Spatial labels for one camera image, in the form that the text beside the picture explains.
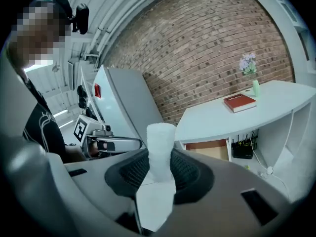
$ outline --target brick wall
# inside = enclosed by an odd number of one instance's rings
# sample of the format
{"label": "brick wall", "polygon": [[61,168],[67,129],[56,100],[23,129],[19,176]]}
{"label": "brick wall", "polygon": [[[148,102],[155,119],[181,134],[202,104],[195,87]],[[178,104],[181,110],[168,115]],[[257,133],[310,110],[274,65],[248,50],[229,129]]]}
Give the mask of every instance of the brick wall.
{"label": "brick wall", "polygon": [[[244,76],[239,60],[251,52],[258,70]],[[248,88],[253,79],[294,79],[281,34],[256,0],[162,0],[127,26],[105,65],[140,70],[173,124],[187,107]]]}

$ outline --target fluorescent light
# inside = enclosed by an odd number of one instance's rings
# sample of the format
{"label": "fluorescent light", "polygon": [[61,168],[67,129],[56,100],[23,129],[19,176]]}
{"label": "fluorescent light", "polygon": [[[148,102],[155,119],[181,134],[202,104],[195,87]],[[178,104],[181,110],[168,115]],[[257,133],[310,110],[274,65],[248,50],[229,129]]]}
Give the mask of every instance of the fluorescent light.
{"label": "fluorescent light", "polygon": [[65,109],[65,110],[63,110],[63,111],[61,111],[61,112],[59,112],[59,113],[56,113],[55,115],[53,115],[54,116],[54,118],[55,117],[57,117],[57,116],[59,116],[59,115],[62,115],[62,114],[64,114],[64,113],[66,113],[68,110],[67,109]]}
{"label": "fluorescent light", "polygon": [[46,67],[46,66],[49,66],[49,65],[53,65],[54,64],[54,61],[53,60],[37,60],[36,61],[37,64],[33,65],[33,66],[30,66],[29,68],[25,69],[24,72],[29,72],[29,71],[32,71],[34,69],[39,69],[39,68],[42,68],[42,67]]}
{"label": "fluorescent light", "polygon": [[72,120],[72,121],[69,121],[69,122],[67,122],[66,124],[61,125],[59,128],[62,128],[62,127],[64,127],[65,125],[68,125],[68,124],[70,124],[70,123],[72,123],[72,122],[74,122],[74,121],[73,121],[73,120]]}

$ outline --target flower vase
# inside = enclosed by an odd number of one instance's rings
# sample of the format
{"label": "flower vase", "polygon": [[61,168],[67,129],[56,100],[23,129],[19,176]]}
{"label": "flower vase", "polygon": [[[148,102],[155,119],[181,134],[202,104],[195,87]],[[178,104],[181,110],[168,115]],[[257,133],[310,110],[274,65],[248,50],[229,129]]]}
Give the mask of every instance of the flower vase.
{"label": "flower vase", "polygon": [[259,87],[258,80],[252,81],[252,88],[253,88],[253,93],[255,94],[255,96],[258,97],[260,95],[260,87]]}

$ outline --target black shirt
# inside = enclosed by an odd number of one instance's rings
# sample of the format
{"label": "black shirt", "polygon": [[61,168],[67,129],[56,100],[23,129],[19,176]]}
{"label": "black shirt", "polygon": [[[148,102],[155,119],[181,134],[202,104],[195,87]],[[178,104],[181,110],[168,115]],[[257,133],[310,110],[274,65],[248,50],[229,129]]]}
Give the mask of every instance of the black shirt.
{"label": "black shirt", "polygon": [[30,80],[25,82],[25,85],[38,103],[29,117],[23,136],[29,141],[41,144],[47,152],[58,154],[63,163],[70,162],[69,156],[66,154],[63,135],[43,95],[36,90]]}

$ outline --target book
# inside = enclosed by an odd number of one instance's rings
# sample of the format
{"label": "book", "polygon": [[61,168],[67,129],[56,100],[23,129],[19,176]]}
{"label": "book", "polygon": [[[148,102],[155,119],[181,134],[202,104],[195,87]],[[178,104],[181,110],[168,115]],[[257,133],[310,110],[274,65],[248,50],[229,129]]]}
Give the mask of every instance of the book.
{"label": "book", "polygon": [[224,103],[234,112],[241,112],[253,107],[256,107],[256,100],[247,97],[243,94],[237,94],[231,97],[224,98]]}

